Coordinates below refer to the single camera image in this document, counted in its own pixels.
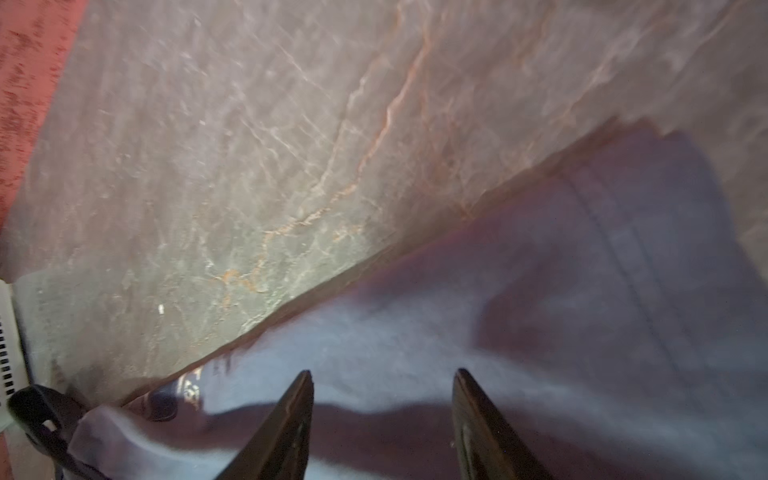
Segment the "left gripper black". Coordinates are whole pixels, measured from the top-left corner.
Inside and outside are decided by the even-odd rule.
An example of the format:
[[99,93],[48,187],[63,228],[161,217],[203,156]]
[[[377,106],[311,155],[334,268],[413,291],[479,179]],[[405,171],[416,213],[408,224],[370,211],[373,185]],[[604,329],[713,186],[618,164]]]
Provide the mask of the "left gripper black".
[[13,393],[7,408],[35,449],[53,461],[56,479],[106,479],[68,452],[79,421],[87,412],[75,399],[48,387],[31,385]]

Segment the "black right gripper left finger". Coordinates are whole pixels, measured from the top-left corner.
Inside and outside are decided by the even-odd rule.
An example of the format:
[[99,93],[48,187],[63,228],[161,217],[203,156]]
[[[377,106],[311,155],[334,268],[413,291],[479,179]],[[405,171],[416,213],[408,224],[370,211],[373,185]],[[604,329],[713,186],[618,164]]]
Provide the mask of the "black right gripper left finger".
[[314,383],[301,371],[216,480],[301,480],[309,461]]

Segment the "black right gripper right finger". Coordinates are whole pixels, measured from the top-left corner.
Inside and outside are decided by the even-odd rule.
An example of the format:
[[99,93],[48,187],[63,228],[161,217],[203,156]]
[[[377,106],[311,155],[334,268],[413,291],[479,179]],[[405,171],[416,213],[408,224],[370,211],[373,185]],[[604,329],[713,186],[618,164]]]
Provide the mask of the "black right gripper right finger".
[[452,419],[462,479],[552,479],[464,368],[453,380]]

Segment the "grey-blue tank top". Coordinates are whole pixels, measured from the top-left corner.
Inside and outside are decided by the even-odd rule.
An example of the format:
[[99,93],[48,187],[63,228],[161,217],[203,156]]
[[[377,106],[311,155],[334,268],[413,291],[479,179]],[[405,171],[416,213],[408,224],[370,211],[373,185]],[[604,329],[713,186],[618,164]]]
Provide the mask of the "grey-blue tank top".
[[144,401],[70,454],[109,479],[212,479],[296,375],[310,479],[455,479],[468,370],[558,479],[763,479],[767,287],[704,152],[640,127]]

